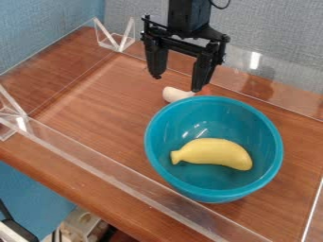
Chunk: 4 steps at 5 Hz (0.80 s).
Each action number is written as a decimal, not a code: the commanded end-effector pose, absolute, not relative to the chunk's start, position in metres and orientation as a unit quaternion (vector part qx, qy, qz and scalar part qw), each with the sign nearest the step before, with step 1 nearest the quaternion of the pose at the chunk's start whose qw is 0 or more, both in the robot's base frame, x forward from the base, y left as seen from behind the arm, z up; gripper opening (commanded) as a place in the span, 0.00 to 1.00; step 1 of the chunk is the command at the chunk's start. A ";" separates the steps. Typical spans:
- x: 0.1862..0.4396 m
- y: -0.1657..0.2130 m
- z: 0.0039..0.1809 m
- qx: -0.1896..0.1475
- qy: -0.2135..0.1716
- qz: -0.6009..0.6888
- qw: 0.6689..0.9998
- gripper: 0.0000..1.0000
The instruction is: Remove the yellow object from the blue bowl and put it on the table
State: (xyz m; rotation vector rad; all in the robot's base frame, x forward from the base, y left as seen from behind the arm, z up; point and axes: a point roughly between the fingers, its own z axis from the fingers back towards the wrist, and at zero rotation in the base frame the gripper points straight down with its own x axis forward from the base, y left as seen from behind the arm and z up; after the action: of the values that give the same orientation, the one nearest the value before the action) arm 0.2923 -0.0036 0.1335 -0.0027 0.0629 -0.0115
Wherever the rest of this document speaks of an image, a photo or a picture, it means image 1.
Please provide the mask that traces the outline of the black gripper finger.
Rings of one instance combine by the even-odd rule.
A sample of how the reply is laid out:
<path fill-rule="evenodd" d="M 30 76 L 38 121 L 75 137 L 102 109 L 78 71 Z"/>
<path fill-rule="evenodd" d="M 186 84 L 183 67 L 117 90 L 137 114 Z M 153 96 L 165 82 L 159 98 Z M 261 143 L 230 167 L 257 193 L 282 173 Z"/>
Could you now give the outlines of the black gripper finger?
<path fill-rule="evenodd" d="M 194 64 L 193 87 L 191 91 L 198 93 L 203 86 L 210 83 L 217 66 L 222 64 L 223 53 L 221 52 L 221 44 L 209 42 L 202 52 L 198 54 Z"/>
<path fill-rule="evenodd" d="M 146 46 L 146 57 L 150 69 L 150 74 L 155 79 L 161 79 L 163 73 L 167 70 L 169 62 L 169 47 L 165 45 L 161 38 L 155 38 L 151 35 L 143 37 Z"/>

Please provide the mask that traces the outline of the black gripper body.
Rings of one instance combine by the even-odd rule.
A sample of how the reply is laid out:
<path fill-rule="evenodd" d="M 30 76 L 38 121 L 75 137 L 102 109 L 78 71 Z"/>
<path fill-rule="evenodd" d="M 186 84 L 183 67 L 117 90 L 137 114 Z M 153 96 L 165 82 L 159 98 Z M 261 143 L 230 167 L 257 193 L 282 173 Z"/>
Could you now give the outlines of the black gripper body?
<path fill-rule="evenodd" d="M 210 25 L 213 8 L 227 9 L 231 2 L 221 7 L 213 0 L 170 0 L 167 23 L 162 24 L 150 14 L 142 18 L 146 35 L 163 40 L 169 50 L 193 57 L 198 57 L 209 42 L 221 44 L 225 56 L 230 37 L 215 30 Z"/>

